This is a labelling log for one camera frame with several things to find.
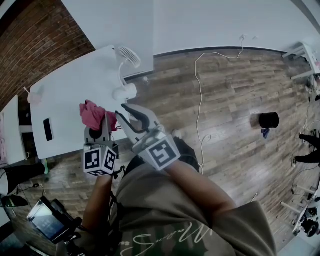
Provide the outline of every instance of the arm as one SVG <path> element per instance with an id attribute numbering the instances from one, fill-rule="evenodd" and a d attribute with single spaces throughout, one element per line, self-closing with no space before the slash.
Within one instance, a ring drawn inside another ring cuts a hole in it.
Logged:
<path id="1" fill-rule="evenodd" d="M 110 175 L 96 179 L 93 192 L 85 208 L 82 225 L 91 232 L 103 229 L 102 225 L 108 221 L 110 191 L 113 177 Z"/>
<path id="2" fill-rule="evenodd" d="M 237 208 L 226 192 L 187 164 L 178 160 L 169 165 L 165 171 L 209 218 Z"/>

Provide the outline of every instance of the person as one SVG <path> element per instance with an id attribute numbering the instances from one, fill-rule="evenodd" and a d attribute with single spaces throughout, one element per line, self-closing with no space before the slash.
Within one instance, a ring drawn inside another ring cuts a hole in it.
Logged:
<path id="1" fill-rule="evenodd" d="M 47 160 L 31 165 L 10 166 L 2 164 L 0 168 L 0 195 L 6 196 L 13 192 L 15 188 L 38 175 L 48 174 L 49 168 Z"/>
<path id="2" fill-rule="evenodd" d="M 136 156 L 116 198 L 113 177 L 97 178 L 78 230 L 81 238 L 74 243 L 92 255 L 275 256 L 260 203 L 237 207 L 199 173 L 195 151 L 181 133 L 174 131 L 173 136 L 181 158 L 155 171 Z M 108 222 L 110 197 L 115 203 Z M 63 242 L 56 255 L 67 255 Z"/>
<path id="3" fill-rule="evenodd" d="M 320 163 L 320 138 L 310 135 L 304 135 L 302 133 L 298 133 L 298 137 L 300 140 L 309 142 L 312 146 L 314 146 L 317 150 L 304 156 L 293 156 L 292 158 L 292 167 L 295 167 L 297 162 L 306 163 L 306 164 L 319 164 Z"/>

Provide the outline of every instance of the wooden floor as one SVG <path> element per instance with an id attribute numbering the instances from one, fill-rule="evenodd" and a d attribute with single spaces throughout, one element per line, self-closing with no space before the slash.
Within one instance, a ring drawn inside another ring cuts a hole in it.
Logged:
<path id="1" fill-rule="evenodd" d="M 228 56 L 239 53 L 238 50 L 219 52 Z M 195 60 L 201 53 L 156 58 L 155 71 L 147 76 L 148 83 L 142 78 L 134 80 L 138 95 L 130 101 L 153 110 L 168 131 L 180 129 L 200 162 L 196 130 L 200 90 L 195 78 Z M 203 92 L 200 136 L 211 135 L 211 141 L 203 145 L 204 175 L 221 186 L 239 206 L 250 202 L 258 193 L 256 200 L 262 204 L 279 251 L 293 238 L 284 222 L 292 220 L 293 216 L 280 202 L 299 202 L 302 196 L 291 193 L 293 177 L 301 170 L 316 166 L 291 167 L 292 155 L 306 155 L 310 149 L 307 143 L 295 139 L 305 123 L 309 94 L 304 80 L 291 81 L 290 77 L 308 68 L 303 58 L 283 60 L 280 53 L 260 50 L 245 50 L 239 59 L 205 55 L 198 61 Z M 314 102 L 314 98 L 311 97 L 309 124 L 320 119 L 316 112 L 319 103 Z M 251 119 L 254 114 L 266 112 L 277 112 L 280 124 L 264 139 L 261 129 L 252 127 Z M 133 157 L 130 145 L 128 141 L 120 145 L 120 158 L 126 164 Z M 42 183 L 49 200 L 57 198 L 74 217 L 82 217 L 94 180 L 85 179 L 80 153 L 55 157 L 49 162 L 52 166 L 49 181 L 40 176 L 22 187 Z M 303 172 L 295 183 L 310 188 L 316 185 L 318 178 L 319 168 L 316 168 Z M 33 188 L 25 194 L 33 206 L 42 190 Z M 11 210 L 8 213 L 30 244 L 53 255 L 55 247 L 27 223 L 29 211 L 30 208 L 21 207 L 15 209 L 17 216 Z"/>

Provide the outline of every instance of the black cylinder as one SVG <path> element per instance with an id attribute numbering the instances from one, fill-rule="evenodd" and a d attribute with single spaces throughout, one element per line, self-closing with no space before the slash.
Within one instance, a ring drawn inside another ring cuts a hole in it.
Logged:
<path id="1" fill-rule="evenodd" d="M 276 112 L 262 113 L 259 117 L 261 128 L 277 128 L 279 125 L 279 116 Z"/>

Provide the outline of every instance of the white table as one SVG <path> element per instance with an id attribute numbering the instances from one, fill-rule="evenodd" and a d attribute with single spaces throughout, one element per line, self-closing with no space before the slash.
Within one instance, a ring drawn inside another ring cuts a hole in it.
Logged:
<path id="1" fill-rule="evenodd" d="M 27 156 L 22 140 L 22 132 L 27 131 L 26 128 L 29 128 L 29 126 L 19 125 L 17 95 L 5 106 L 0 115 L 3 115 L 3 135 L 6 148 L 5 162 L 12 165 L 26 160 Z"/>
<path id="2" fill-rule="evenodd" d="M 304 56 L 306 58 L 306 60 L 308 61 L 308 63 L 310 64 L 311 70 L 307 71 L 305 73 L 293 76 L 293 77 L 291 77 L 291 80 L 295 80 L 298 78 L 305 78 L 305 77 L 311 76 L 313 74 L 320 73 L 320 68 L 318 66 L 316 66 L 316 62 L 318 60 L 314 54 L 314 51 L 312 50 L 312 48 L 309 45 L 307 45 L 305 43 L 301 43 L 301 44 L 302 45 L 300 47 L 295 48 L 295 49 L 289 51 L 288 53 L 282 55 L 282 58 L 286 58 L 292 54 L 296 54 L 296 56 L 293 58 L 295 60 L 301 56 Z"/>
<path id="3" fill-rule="evenodd" d="M 31 104 L 32 129 L 39 159 L 54 157 L 84 148 L 85 125 L 79 104 L 90 100 L 107 111 L 128 113 L 125 100 L 114 100 L 112 92 L 120 87 L 118 64 L 113 46 L 89 53 L 59 69 L 31 87 L 42 96 L 39 105 Z M 50 120 L 53 140 L 47 141 L 44 120 Z M 123 130 L 112 133 L 115 140 L 126 138 Z"/>

